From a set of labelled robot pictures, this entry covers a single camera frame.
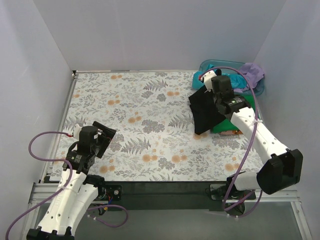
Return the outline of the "black t shirt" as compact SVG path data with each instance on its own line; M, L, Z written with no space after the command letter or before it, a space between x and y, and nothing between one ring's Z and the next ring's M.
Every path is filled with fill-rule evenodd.
M194 120L194 133L201 135L223 122L226 117L219 113L214 94L202 86L189 98L190 109Z

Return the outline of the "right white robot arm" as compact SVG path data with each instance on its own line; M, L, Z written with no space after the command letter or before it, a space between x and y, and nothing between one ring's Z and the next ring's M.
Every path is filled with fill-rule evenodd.
M245 190L262 190L268 195L300 182L303 155L291 150L266 128L250 103L241 95L235 95L230 78L226 75L204 77L204 85L213 93L215 106L220 114L236 126L243 135L253 141L262 168L240 173L226 186L227 195L237 199Z

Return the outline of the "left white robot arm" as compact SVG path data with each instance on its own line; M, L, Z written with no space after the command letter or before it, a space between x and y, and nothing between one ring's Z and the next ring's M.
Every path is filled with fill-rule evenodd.
M89 174L89 170L96 158L102 158L116 132L97 121L88 126L74 126L69 137L76 141L68 148L57 190L42 220L28 231L28 240L75 238L89 205L106 196L104 178Z

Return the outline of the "folded green t shirt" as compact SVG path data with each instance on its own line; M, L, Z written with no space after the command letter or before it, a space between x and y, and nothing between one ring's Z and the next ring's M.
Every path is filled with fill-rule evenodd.
M251 107L253 108L253 110L256 110L256 104L255 104L255 100L254 97L252 95L242 95L242 97L244 97L249 104L251 105ZM218 125L214 126L210 132L213 134L219 134L221 132L227 132L227 131L238 131L239 129L233 125L228 119L223 120L222 122L220 122Z

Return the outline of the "teal t shirt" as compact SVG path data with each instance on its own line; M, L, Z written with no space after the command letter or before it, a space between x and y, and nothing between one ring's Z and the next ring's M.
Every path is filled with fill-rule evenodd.
M194 75L192 77L192 83L191 83L192 89L199 90L204 85L204 83L200 81L200 77L203 75L204 72L212 69L213 67L214 67L213 64L209 64L208 67L206 68L206 70L204 70L204 71L198 70L196 73L194 73ZM234 90L241 93L241 92L245 92L249 89L246 80L238 73L236 73L234 71L231 71L229 73L229 72L227 72L227 70L222 69L221 74L223 76L228 76L230 78L231 86Z

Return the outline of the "orange patterned folded cloth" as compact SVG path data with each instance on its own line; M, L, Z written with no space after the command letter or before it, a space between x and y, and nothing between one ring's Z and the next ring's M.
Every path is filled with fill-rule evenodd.
M228 130L228 131L222 131L219 134L221 136L233 136L233 135L242 135L243 133L240 130Z

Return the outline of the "teal plastic basket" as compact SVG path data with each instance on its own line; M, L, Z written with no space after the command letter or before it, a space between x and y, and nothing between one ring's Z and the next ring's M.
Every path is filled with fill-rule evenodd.
M226 60L208 59L208 60L203 61L200 64L200 67L199 67L198 70L199 71L205 71L209 64L214 65L214 67L219 67L219 68L220 67L230 67L230 68L234 68L234 69L238 70L245 63L238 62L238 61L226 61ZM233 70L230 70L230 69L224 69L224 70L227 70L228 73L233 72ZM264 89L265 89L265 86L264 86L264 78L263 78L258 83L258 85L255 88L253 88L253 90L254 90L255 95L259 96L259 95L262 94ZM241 95L251 95L251 91L249 89L244 91L244 92L238 92L238 93L240 93Z

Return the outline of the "lavender t shirt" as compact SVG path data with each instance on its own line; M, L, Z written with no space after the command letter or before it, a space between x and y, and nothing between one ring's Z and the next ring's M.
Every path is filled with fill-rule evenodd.
M265 76L262 68L255 63L245 63L238 69L238 71L244 75L245 79L248 80L253 89Z

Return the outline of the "floral table mat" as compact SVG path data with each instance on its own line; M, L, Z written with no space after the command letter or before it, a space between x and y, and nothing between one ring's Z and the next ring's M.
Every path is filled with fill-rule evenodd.
M243 135L197 135L189 106L193 72L81 73L62 129L99 122L116 134L89 172L107 181L224 181L258 171Z

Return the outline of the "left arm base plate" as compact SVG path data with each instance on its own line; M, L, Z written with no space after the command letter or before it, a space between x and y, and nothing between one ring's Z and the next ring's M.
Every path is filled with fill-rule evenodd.
M123 188L121 185L103 185L99 192L98 200L102 201L120 201L122 198Z

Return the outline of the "aluminium front rail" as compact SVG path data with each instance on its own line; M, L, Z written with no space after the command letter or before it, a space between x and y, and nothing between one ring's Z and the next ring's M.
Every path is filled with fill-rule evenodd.
M30 199L43 200L56 192L58 183L34 183L31 190ZM262 194L260 202L300 202L298 191L294 187L278 191L268 195L265 192Z

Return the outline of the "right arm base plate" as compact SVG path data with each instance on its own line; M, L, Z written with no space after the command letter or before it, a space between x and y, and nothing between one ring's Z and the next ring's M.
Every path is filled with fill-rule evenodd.
M213 183L213 184L210 184L209 187L207 187L204 190L204 193L212 200L222 201L225 198L228 187L229 186L227 184ZM245 196L247 196L250 192L251 192L250 190L238 191L233 186L227 199L240 200Z

